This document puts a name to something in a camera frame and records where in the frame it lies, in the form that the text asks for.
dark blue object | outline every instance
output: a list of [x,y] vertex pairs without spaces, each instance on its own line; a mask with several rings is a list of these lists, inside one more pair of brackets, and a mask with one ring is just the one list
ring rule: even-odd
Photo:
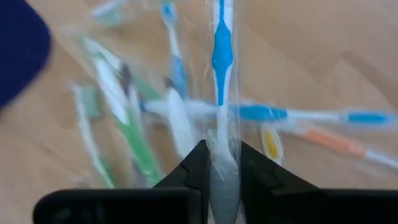
[[43,68],[50,34],[43,20],[23,0],[0,5],[0,109]]

blue toothbrush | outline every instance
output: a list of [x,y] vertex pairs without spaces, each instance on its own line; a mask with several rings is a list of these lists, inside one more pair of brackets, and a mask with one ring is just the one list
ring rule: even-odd
[[210,200],[217,224],[235,223],[239,208],[239,168],[229,150],[228,97],[233,67],[233,0],[213,1],[215,43],[213,73],[216,84],[217,143],[210,170]]
[[181,59],[180,47],[178,46],[176,28],[178,20],[177,12],[172,3],[163,4],[160,11],[163,22],[169,30],[170,51],[172,54],[170,78],[173,80],[174,88],[181,97],[185,99],[188,96],[187,73],[185,72],[183,61]]
[[394,113],[374,110],[305,111],[277,108],[262,104],[239,105],[238,110],[242,119],[258,122],[306,119],[337,124],[383,127],[396,123],[398,120],[397,115]]

toothbrush handle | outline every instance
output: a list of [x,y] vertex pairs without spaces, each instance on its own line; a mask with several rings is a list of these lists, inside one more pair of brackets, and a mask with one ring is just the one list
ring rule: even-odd
[[366,154],[366,158],[373,162],[384,164],[385,166],[391,167],[398,170],[398,160],[394,157],[388,156],[382,152],[370,149]]
[[212,56],[212,66],[215,72],[215,82],[217,85],[216,97],[218,105],[223,105],[228,99],[229,81],[233,65],[232,50],[232,24],[233,24],[233,1],[220,0],[214,1],[214,20],[215,20],[215,43]]
[[302,129],[302,132],[297,132],[295,133],[295,135],[326,146],[327,148],[336,152],[355,155],[361,158],[366,157],[367,149],[353,140],[329,133],[318,128],[306,126],[302,127]]
[[174,88],[184,99],[188,96],[187,73],[180,57],[172,55],[171,77],[174,82]]
[[105,158],[100,156],[99,158],[99,163],[101,164],[100,166],[97,167],[99,172],[101,173],[106,186],[109,189],[114,189],[116,186],[114,185],[114,177],[111,172],[111,166],[106,162]]
[[127,143],[130,146],[130,150],[132,151],[132,154],[137,162],[137,166],[148,179],[149,183],[153,186],[160,182],[164,175],[160,171],[155,157],[145,142],[141,131],[137,128],[137,124],[123,124],[119,120],[117,120],[117,122],[126,137]]

white toothbrush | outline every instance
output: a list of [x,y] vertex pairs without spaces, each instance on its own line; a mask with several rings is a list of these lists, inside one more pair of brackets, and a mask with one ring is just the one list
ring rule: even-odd
[[[161,105],[148,106],[148,111],[161,111],[160,107]],[[187,100],[185,109],[189,117],[195,119],[208,119],[216,114],[215,105],[199,100]],[[238,105],[230,105],[229,109],[239,111],[239,117],[243,120],[258,123],[303,120],[353,125],[363,128],[393,128],[398,123],[398,115],[394,111],[370,109],[343,111],[295,110],[261,103],[240,103]]]
[[196,146],[195,129],[193,128],[184,102],[179,93],[169,88],[167,93],[168,121],[174,139],[174,145],[179,156],[184,159]]
[[217,144],[210,170],[210,200],[217,224],[233,224],[239,209],[239,167],[229,150],[228,96],[233,67],[233,0],[213,1],[215,46],[213,73],[216,85]]

blue grip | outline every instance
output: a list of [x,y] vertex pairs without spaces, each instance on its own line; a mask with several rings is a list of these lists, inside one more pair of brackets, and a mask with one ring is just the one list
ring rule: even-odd
[[387,124],[396,119],[393,114],[380,112],[354,112],[348,114],[348,122],[356,124]]
[[233,57],[231,31],[224,21],[224,0],[220,0],[220,23],[215,32],[212,56],[212,66],[216,73],[218,87],[218,105],[224,104],[224,86],[229,85],[229,83],[225,83],[226,71],[232,65]]
[[278,121],[288,118],[287,111],[263,105],[239,106],[239,115],[242,119],[251,121]]
[[181,98],[184,99],[188,96],[187,73],[185,72],[183,62],[179,57],[172,55],[171,59],[171,79],[174,82],[174,88],[180,94]]

